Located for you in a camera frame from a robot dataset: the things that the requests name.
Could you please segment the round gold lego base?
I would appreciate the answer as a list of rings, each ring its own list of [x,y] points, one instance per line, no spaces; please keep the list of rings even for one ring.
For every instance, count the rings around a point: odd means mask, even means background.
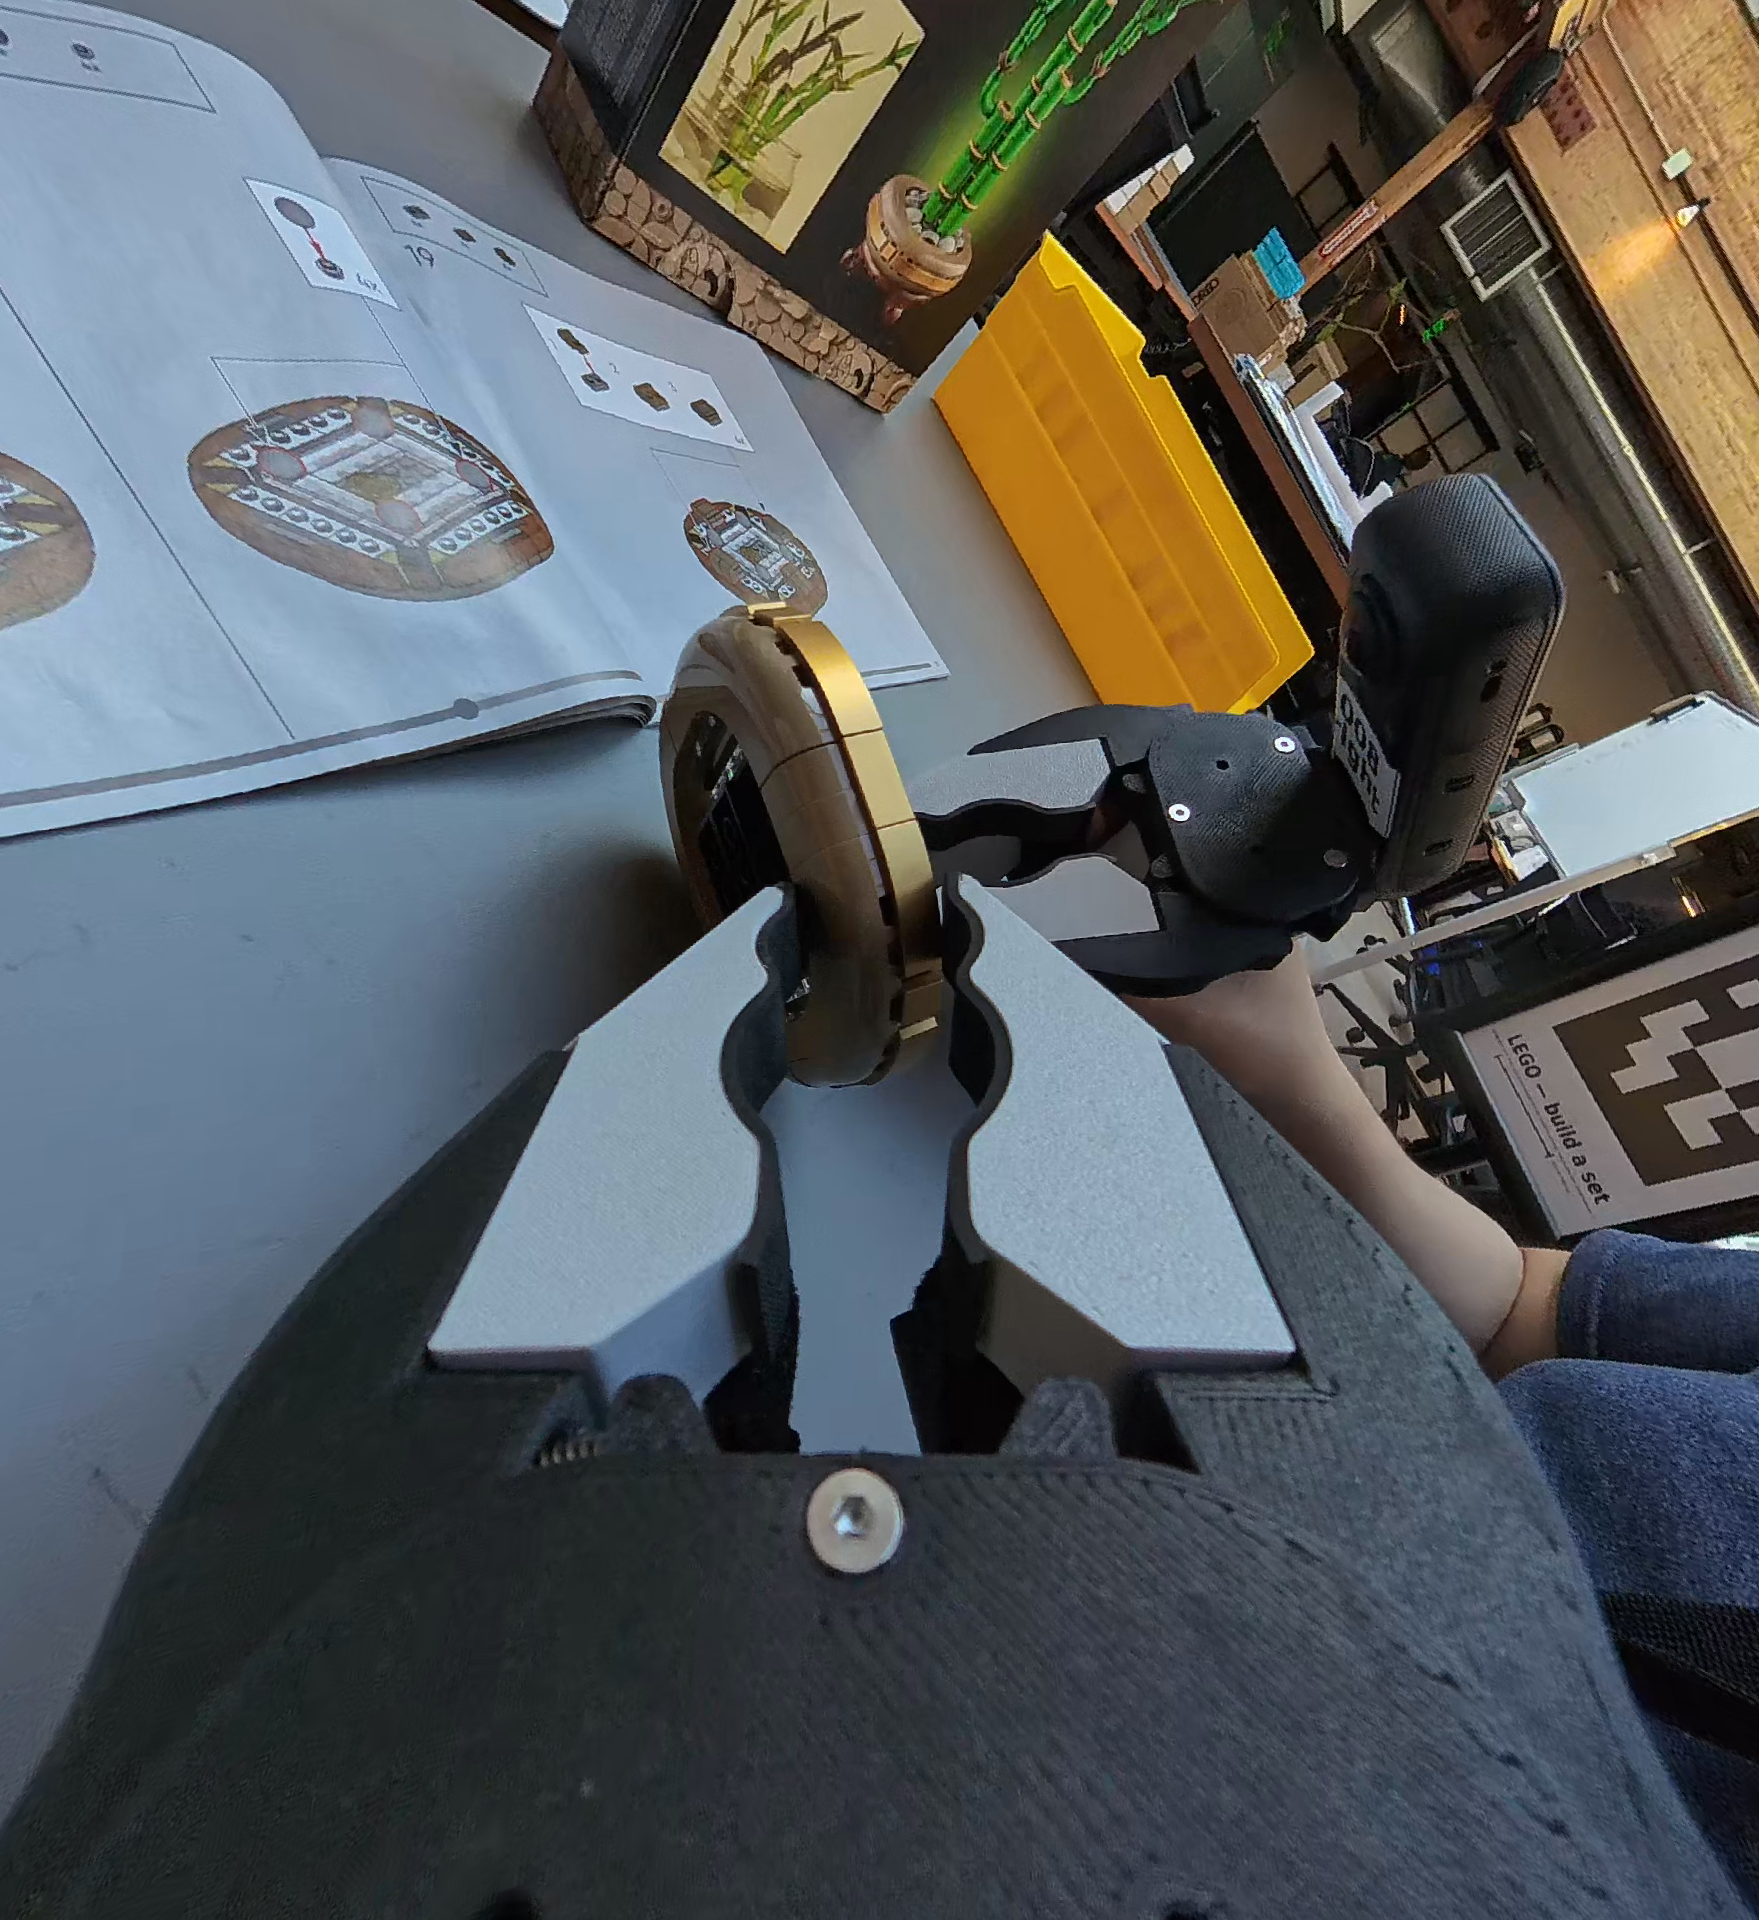
[[[660,706],[660,796],[707,924],[795,891],[787,1075],[879,1084],[938,1024],[928,849],[875,698],[829,625],[732,604],[680,650]]]

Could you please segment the white sign with black marker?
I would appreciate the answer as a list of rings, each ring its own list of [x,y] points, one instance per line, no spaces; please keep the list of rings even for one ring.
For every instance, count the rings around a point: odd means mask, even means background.
[[[1759,898],[1421,1023],[1520,1226],[1759,1232]]]

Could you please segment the lego instruction booklet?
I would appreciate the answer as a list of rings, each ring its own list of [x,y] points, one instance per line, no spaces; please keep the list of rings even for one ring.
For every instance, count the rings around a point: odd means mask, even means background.
[[[945,678],[764,346],[0,3],[0,838],[647,726],[749,601]]]

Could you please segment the yellow plastic bin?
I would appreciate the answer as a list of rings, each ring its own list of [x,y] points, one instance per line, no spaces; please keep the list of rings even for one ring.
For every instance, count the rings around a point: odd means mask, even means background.
[[[1238,717],[1315,648],[1143,346],[1044,237],[934,405],[1098,701]]]

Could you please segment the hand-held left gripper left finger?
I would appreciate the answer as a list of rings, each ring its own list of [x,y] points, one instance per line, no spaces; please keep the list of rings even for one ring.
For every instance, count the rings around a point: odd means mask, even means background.
[[[778,1149],[798,907],[771,883],[577,1032],[431,1334],[447,1369],[678,1381],[715,1442],[795,1451]]]

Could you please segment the white wall vent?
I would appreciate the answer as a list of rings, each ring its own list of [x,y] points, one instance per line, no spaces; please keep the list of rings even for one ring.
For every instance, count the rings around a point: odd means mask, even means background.
[[[1499,173],[1475,188],[1438,230],[1480,302],[1498,298],[1551,252],[1551,237],[1513,173]]]

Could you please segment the person's right forearm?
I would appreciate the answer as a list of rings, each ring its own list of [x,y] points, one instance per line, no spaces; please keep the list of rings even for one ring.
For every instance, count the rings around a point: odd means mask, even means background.
[[[1561,1249],[1520,1244],[1411,1163],[1326,1032],[1304,955],[1229,975],[1199,994],[1125,1006],[1195,1049],[1350,1200],[1464,1333],[1489,1381],[1558,1356]]]

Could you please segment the grey ventilation duct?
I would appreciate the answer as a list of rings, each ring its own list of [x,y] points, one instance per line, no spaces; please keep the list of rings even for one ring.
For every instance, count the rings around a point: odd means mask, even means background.
[[[1535,482],[1587,544],[1590,604],[1627,617],[1675,687],[1703,687],[1759,719],[1759,614],[1659,439],[1625,359],[1605,338],[1555,243],[1485,298],[1441,224],[1480,191],[1493,214],[1542,228],[1527,188],[1499,186],[1493,142],[1452,163],[1392,221],[1419,274],[1464,310],[1466,361],[1499,439],[1530,452]]]

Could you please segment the black bamboo lego set box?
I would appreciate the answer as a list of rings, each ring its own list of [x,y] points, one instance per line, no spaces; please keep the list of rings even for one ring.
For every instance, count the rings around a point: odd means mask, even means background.
[[[1221,3],[572,3],[534,93],[577,221],[892,412],[1199,84]]]

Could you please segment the white table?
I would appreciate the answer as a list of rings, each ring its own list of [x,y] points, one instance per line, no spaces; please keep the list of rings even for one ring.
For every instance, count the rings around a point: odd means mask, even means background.
[[[1759,719],[1697,690],[1590,745],[1527,760],[1508,781],[1558,878],[1611,878],[1759,818]]]

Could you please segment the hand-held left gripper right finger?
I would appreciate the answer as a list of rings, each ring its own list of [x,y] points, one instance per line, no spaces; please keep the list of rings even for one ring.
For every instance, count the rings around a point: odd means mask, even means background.
[[[921,1451],[996,1451],[1049,1381],[1120,1427],[1156,1375],[1265,1375],[1295,1333],[1161,1032],[980,880],[944,883],[972,1102],[938,1257],[892,1321]]]

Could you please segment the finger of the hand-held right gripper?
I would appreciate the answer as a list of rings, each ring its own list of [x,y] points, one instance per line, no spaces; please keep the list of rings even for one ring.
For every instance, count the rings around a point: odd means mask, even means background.
[[[1105,800],[1112,758],[1100,741],[996,744],[938,760],[907,781],[936,880],[1028,883],[1067,862],[1146,880],[1135,829]]]
[[[1151,883],[1100,853],[992,883],[992,901],[1089,975],[1201,975],[1201,955],[1162,923]]]

